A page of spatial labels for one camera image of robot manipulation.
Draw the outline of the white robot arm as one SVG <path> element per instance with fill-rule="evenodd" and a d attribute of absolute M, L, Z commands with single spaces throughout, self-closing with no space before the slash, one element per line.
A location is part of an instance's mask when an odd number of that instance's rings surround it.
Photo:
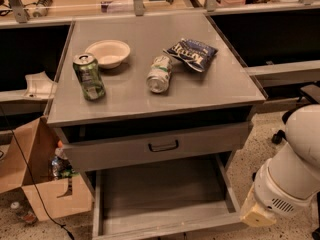
<path fill-rule="evenodd" d="M 320 191 L 320 105 L 295 110 L 285 123 L 285 145 L 256 172 L 240 211 L 251 227 L 276 223 L 307 208 Z"/>

